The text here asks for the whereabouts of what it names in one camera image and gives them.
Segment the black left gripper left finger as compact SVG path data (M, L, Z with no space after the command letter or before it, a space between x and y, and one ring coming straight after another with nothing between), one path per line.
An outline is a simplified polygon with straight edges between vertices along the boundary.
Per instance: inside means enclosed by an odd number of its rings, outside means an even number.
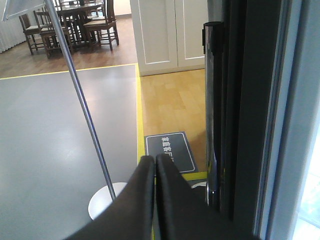
M95 220L68 240L150 240L154 213L155 161L142 156L127 185Z

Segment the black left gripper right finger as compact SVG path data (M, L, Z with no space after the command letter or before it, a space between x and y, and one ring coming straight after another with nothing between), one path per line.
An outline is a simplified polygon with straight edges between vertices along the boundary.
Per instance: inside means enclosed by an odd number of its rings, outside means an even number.
M156 205L163 240L255 240L209 207L167 154L156 156Z

